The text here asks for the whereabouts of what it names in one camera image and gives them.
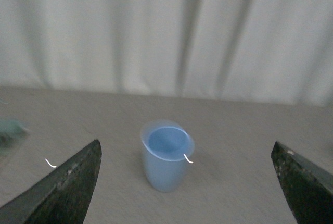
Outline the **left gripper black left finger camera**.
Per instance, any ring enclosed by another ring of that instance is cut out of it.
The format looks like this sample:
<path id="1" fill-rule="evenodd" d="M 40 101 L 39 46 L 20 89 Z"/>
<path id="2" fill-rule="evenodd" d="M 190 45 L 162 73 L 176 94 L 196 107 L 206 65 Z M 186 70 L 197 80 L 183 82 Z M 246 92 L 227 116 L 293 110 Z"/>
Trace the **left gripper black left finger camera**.
<path id="1" fill-rule="evenodd" d="M 92 141 L 1 207 L 1 223 L 83 223 L 97 183 L 101 144 Z"/>

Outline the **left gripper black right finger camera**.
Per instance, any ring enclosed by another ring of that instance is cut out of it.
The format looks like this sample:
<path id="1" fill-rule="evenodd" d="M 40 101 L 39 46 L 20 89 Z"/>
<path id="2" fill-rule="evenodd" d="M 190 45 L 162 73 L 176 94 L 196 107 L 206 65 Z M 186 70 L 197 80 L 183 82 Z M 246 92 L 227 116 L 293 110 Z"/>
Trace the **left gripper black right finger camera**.
<path id="1" fill-rule="evenodd" d="M 271 159 L 296 222 L 332 223 L 332 174 L 278 141 Z"/>

